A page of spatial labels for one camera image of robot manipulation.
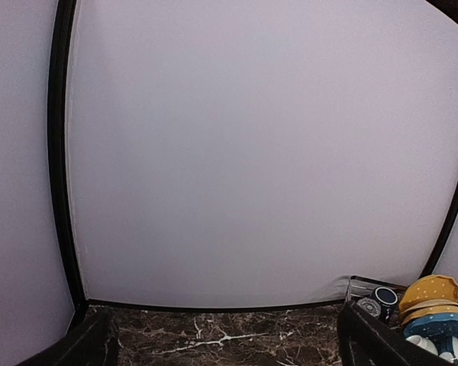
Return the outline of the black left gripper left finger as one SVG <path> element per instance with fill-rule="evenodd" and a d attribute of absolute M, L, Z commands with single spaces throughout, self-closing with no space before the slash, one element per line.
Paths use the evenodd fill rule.
<path fill-rule="evenodd" d="M 118 326 L 112 315 L 92 315 L 21 365 L 117 365 Z"/>

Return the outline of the yellow dotted plate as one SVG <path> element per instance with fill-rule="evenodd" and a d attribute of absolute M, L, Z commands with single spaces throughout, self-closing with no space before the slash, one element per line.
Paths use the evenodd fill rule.
<path fill-rule="evenodd" d="M 398 308 L 402 313 L 428 300 L 458 303 L 458 283 L 454 278 L 441 274 L 422 277 L 407 288 Z"/>

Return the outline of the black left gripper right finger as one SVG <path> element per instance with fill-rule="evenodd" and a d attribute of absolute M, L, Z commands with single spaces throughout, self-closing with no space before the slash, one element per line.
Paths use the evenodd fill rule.
<path fill-rule="evenodd" d="M 344 302 L 337 319 L 343 365 L 448 365 L 449 362 L 411 344 L 356 304 Z"/>

